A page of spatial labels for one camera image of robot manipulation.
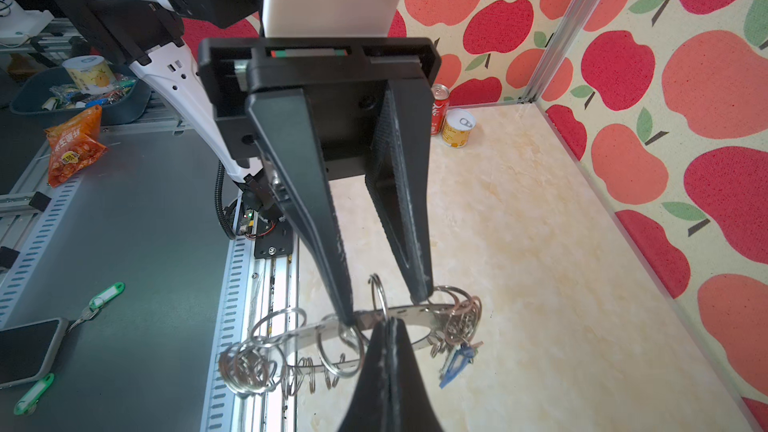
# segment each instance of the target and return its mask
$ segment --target apple print fabric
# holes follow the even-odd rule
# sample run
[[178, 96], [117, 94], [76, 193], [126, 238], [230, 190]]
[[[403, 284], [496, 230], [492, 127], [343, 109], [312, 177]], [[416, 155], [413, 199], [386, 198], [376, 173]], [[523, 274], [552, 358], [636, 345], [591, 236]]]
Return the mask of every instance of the apple print fabric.
[[[389, 36], [429, 37], [442, 56], [437, 83], [451, 89], [451, 105], [514, 100], [533, 75], [571, 0], [400, 0]], [[609, 23], [621, 0], [601, 4], [590, 18]], [[566, 60], [544, 92], [556, 100], [571, 87]]]
[[538, 104], [768, 430], [768, 0], [600, 0], [566, 56]]

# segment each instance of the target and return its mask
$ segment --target orange snack bag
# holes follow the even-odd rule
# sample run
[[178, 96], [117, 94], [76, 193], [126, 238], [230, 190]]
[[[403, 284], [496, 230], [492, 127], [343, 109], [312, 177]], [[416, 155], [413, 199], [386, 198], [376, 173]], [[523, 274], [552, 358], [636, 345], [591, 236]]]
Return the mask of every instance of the orange snack bag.
[[51, 159], [48, 184], [58, 187], [80, 170], [96, 162], [107, 150], [96, 140], [101, 127], [101, 106], [89, 107], [60, 126], [46, 129]]

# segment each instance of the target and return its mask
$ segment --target yellow and white can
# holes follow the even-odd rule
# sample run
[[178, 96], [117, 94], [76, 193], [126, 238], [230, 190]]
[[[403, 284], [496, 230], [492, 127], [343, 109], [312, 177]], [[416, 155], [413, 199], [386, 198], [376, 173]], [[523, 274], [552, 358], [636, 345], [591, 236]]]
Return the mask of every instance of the yellow and white can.
[[475, 117], [464, 109], [449, 110], [446, 114], [446, 123], [442, 127], [442, 140], [449, 146], [454, 148], [464, 147], [467, 145], [467, 139], [469, 139], [469, 133], [477, 125]]
[[98, 95], [118, 86], [112, 70], [102, 56], [72, 57], [62, 63], [82, 93]]

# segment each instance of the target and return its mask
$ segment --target tin can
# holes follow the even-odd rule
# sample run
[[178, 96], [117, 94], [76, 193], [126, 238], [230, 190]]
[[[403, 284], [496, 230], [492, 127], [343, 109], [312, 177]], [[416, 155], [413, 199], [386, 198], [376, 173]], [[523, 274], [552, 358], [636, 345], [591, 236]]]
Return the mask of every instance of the tin can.
[[446, 118], [448, 108], [448, 97], [451, 91], [441, 83], [432, 86], [432, 95], [435, 97], [435, 103], [432, 104], [432, 130], [430, 133], [434, 136], [440, 133], [442, 123]]
[[471, 113], [464, 109], [449, 110], [446, 114], [446, 124], [442, 128], [442, 140], [454, 148], [467, 145], [469, 133], [475, 128], [477, 121]]
[[72, 57], [62, 66], [82, 93], [99, 95], [118, 86], [118, 80], [102, 56]]

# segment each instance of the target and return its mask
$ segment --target gray phone case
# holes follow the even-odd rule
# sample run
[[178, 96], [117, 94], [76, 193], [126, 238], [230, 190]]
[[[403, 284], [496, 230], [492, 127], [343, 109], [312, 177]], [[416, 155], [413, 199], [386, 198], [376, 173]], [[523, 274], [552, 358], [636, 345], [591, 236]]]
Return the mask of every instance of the gray phone case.
[[51, 370], [51, 366], [53, 365], [53, 360], [56, 358], [56, 352], [58, 352], [58, 348], [62, 344], [62, 339], [64, 338], [64, 334], [67, 333], [67, 326], [69, 325], [69, 321], [63, 317], [54, 317], [54, 318], [47, 318], [44, 321], [32, 322], [30, 324], [24, 324], [24, 325], [19, 325], [16, 327], [10, 327], [10, 328], [0, 330], [0, 334], [1, 334], [3, 331], [9, 331], [15, 328], [27, 327], [29, 325], [42, 324], [43, 322], [50, 322], [50, 321], [58, 321], [58, 326], [56, 327], [56, 331], [53, 334], [51, 343], [48, 346], [48, 352], [45, 353], [45, 358], [43, 359], [43, 363], [40, 367], [40, 370], [32, 377], [0, 384], [0, 389], [13, 387], [14, 385], [27, 384], [29, 382], [37, 382], [38, 380], [45, 377], [45, 375]]

